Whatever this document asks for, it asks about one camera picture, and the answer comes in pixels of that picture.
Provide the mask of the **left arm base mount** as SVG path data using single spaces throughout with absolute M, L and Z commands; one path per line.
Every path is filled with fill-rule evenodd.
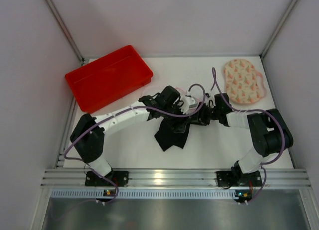
M 128 171 L 112 171 L 105 176 L 111 180 L 116 186 L 123 187 L 128 183 L 129 172 Z M 101 187 L 101 186 L 112 186 L 108 181 L 98 177 L 92 171 L 86 173 L 85 186 L 87 187 Z

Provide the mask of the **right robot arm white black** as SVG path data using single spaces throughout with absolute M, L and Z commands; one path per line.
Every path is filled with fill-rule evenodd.
M 192 123 L 207 126 L 211 121 L 218 121 L 226 127 L 248 129 L 252 148 L 236 161 L 229 171 L 218 172 L 220 187 L 247 186 L 253 182 L 262 184 L 258 169 L 270 162 L 270 157 L 279 155 L 293 145 L 293 136 L 278 109 L 241 111 L 235 110 L 226 93 L 214 96 L 214 106 L 204 104 L 192 116 Z

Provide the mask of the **black bra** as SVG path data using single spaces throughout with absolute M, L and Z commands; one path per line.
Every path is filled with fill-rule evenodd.
M 191 125 L 200 125 L 194 121 L 179 122 L 168 118 L 162 120 L 159 130 L 154 134 L 154 138 L 160 148 L 165 152 L 171 147 L 183 149 L 186 145 Z

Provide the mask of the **floral pink laundry bag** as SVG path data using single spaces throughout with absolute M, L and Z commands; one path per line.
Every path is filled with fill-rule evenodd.
M 234 59 L 223 68 L 225 90 L 237 104 L 254 104 L 266 97 L 263 75 L 246 59 Z

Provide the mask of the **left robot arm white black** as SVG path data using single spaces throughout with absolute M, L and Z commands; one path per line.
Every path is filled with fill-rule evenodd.
M 104 139 L 136 123 L 166 117 L 164 112 L 180 114 L 176 108 L 180 92 L 167 86 L 154 96 L 145 95 L 133 104 L 105 115 L 84 114 L 73 130 L 70 141 L 81 160 L 99 175 L 111 178 L 113 169 L 103 157 Z

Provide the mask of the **white mesh laundry bag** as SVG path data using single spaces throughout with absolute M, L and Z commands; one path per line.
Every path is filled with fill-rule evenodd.
M 179 87 L 175 87 L 176 91 L 180 94 L 181 97 L 183 96 L 189 96 L 189 92 L 188 91 L 185 91 Z

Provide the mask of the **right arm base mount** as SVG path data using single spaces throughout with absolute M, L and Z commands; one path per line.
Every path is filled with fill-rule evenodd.
M 230 187 L 260 187 L 262 178 L 259 171 L 247 174 L 240 174 L 236 171 L 217 171 L 217 185 L 223 188 Z

